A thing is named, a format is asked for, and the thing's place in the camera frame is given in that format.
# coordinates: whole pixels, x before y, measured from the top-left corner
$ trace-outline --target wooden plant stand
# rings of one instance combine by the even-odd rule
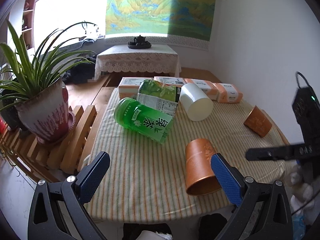
[[[103,118],[106,105],[96,111],[94,105],[84,110],[76,106],[70,111],[76,116],[76,123],[68,135],[55,145],[42,145],[36,136],[30,134],[19,138],[19,130],[8,131],[0,136],[0,148],[25,174],[34,181],[45,179],[58,182],[54,170],[75,174],[81,170],[84,159],[91,153],[96,134]]]

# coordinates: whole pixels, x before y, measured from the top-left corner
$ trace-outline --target screw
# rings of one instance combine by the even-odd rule
[[[283,184],[282,184],[282,181],[281,180],[276,180],[276,185],[277,186],[282,186]]]
[[[74,182],[75,180],[76,180],[76,177],[73,175],[67,177],[67,182]]]
[[[38,185],[40,185],[40,186],[42,186],[44,183],[45,183],[44,179],[41,179],[41,180],[38,181]]]
[[[248,183],[252,183],[254,179],[252,177],[245,177],[245,181]]]

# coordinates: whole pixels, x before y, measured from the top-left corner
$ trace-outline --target orange paper cup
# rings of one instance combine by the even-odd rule
[[[252,109],[243,124],[261,137],[265,137],[272,128],[272,123],[257,106]]]
[[[211,169],[211,156],[216,153],[209,140],[200,138],[186,146],[186,192],[192,196],[206,195],[221,189]]]

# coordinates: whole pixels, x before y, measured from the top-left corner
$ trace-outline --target table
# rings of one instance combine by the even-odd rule
[[[153,44],[150,49],[129,49],[128,45],[116,45],[97,56],[95,80],[105,72],[181,72],[178,54],[168,45]]]
[[[284,145],[274,125],[260,138],[243,125],[252,106],[214,103],[205,120],[192,122],[179,103],[174,125],[161,145],[139,133],[118,125],[113,113],[119,102],[118,89],[111,95],[98,130],[90,163],[101,150],[110,154],[110,168],[90,203],[89,215],[95,221],[157,223],[213,212],[230,205],[219,190],[205,196],[189,196],[185,184],[185,146],[196,138],[207,138],[243,176],[270,183],[283,179],[291,164],[285,161],[248,162],[251,147]]]

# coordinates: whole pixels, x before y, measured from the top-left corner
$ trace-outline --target white cup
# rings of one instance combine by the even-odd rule
[[[212,100],[194,83],[181,88],[180,101],[191,121],[202,121],[213,110]]]

